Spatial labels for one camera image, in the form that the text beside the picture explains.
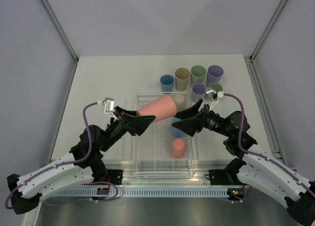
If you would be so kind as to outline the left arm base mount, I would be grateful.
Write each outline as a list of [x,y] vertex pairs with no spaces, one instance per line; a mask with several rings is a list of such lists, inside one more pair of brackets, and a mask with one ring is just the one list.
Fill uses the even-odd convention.
[[109,182],[114,185],[121,185],[123,180],[123,173],[122,169],[108,169],[104,176],[101,176],[101,182]]

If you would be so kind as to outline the beige cup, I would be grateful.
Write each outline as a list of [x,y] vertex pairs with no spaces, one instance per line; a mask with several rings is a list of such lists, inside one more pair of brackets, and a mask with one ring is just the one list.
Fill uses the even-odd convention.
[[189,82],[190,71],[187,68],[178,68],[175,71],[175,87],[179,92],[183,92]]
[[175,95],[174,102],[177,112],[181,112],[186,109],[186,97],[184,95]]

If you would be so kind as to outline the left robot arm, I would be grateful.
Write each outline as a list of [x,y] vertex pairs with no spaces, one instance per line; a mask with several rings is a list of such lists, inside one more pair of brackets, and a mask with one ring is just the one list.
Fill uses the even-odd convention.
[[64,156],[30,174],[11,174],[7,177],[10,194],[5,200],[5,208],[16,214],[24,214],[66,188],[82,184],[106,184],[108,171],[102,160],[103,153],[126,133],[142,135],[155,120],[154,115],[139,116],[135,111],[116,106],[106,129],[85,124],[80,141]]

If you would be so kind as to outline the pink cup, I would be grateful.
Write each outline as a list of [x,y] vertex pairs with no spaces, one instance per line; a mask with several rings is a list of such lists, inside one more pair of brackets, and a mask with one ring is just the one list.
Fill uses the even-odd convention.
[[174,117],[176,104],[171,96],[162,96],[136,111],[138,116],[155,116],[155,122]]
[[173,140],[171,149],[170,149],[170,155],[174,159],[181,159],[186,153],[186,144],[183,139],[176,138]]

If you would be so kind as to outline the blue cup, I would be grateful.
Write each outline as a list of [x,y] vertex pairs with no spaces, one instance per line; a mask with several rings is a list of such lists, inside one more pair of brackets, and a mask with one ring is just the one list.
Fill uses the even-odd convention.
[[[172,123],[175,123],[177,121],[180,121],[180,119],[173,117]],[[186,134],[184,132],[182,132],[181,130],[179,130],[173,126],[170,126],[170,133],[174,138],[183,138],[186,136]]]
[[172,92],[174,87],[174,77],[169,74],[165,74],[160,78],[160,86],[163,92]]

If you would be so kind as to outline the green cup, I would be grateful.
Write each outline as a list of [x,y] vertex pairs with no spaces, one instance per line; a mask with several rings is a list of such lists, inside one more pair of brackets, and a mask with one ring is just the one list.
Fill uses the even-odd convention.
[[192,87],[196,83],[203,83],[207,74],[205,67],[201,65],[195,65],[190,70],[190,86]]
[[212,82],[208,85],[208,88],[212,88],[213,90],[216,91],[216,93],[218,92],[222,92],[223,91],[223,87],[220,83],[217,82]]

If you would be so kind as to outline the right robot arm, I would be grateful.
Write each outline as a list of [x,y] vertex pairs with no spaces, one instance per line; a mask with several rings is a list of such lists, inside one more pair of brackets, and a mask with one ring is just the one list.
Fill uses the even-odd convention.
[[189,136],[203,129],[225,136],[226,150],[235,158],[226,166],[225,179],[230,184],[241,182],[256,188],[280,203],[299,224],[310,226],[315,221],[315,183],[299,175],[268,154],[247,130],[250,125],[244,110],[226,118],[198,101],[175,116],[173,127]]

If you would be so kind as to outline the purple cup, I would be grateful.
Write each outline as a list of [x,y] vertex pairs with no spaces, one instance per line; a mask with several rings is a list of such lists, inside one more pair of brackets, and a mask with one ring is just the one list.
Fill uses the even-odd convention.
[[224,74],[224,70],[219,65],[212,65],[207,70],[206,86],[213,82],[219,82]]
[[191,100],[197,103],[200,99],[203,99],[206,94],[206,86],[202,83],[196,83],[191,89]]

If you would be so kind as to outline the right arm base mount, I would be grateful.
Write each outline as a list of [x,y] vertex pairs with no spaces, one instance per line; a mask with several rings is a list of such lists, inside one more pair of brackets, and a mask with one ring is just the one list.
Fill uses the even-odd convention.
[[208,170],[204,178],[210,182],[211,186],[232,186],[239,184],[237,181],[230,180],[223,169]]

